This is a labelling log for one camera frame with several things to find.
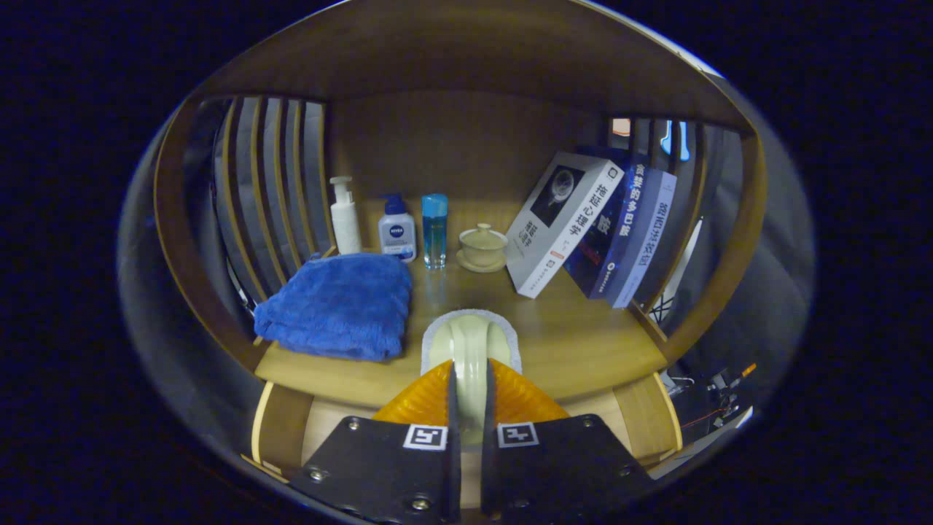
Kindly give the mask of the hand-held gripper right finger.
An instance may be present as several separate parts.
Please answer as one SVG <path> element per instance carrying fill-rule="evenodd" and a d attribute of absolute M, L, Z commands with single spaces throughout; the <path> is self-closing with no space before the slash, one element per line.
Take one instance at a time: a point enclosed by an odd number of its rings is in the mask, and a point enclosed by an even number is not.
<path fill-rule="evenodd" d="M 502 522 L 610 522 L 655 486 L 600 416 L 569 416 L 488 359 L 481 511 Z"/>

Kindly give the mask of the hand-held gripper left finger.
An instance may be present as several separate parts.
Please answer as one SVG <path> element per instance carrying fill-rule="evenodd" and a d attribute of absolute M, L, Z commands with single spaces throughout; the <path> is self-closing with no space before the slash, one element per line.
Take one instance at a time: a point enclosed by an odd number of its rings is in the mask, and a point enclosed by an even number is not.
<path fill-rule="evenodd" d="M 457 409 L 456 369 L 441 362 L 375 416 L 344 416 L 290 484 L 361 521 L 457 523 Z"/>

